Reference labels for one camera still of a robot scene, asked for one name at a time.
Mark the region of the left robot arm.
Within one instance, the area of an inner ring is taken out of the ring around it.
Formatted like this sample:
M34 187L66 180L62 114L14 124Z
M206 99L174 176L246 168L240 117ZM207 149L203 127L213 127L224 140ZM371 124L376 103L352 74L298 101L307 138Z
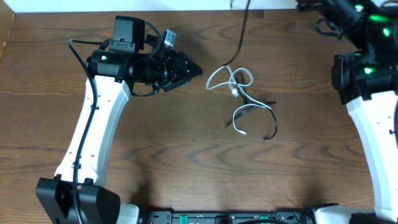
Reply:
M136 205L106 189L110 149L120 115L136 83L152 94L171 91L203 73L173 49L171 30L147 34L148 21L117 16L111 39L82 60L85 99L71 143L51 179L41 178L35 193L52 223L144 223Z

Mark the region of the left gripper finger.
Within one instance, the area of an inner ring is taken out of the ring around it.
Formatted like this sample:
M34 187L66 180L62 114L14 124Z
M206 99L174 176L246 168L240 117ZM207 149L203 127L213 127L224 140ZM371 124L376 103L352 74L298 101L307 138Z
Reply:
M185 63L187 66L187 77L197 77L203 74L203 69L188 56L185 57Z
M164 92L170 92L178 87L181 87L183 85L189 84L191 82L191 79L181 79L178 81L172 81L166 86L163 87Z

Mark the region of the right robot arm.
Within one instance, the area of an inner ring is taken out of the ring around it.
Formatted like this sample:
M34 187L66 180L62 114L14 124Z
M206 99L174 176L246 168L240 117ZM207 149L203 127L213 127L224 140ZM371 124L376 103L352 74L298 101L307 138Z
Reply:
M355 52L334 57L333 88L356 126L374 192L374 208L313 207L303 223L397 223L397 1L299 0Z

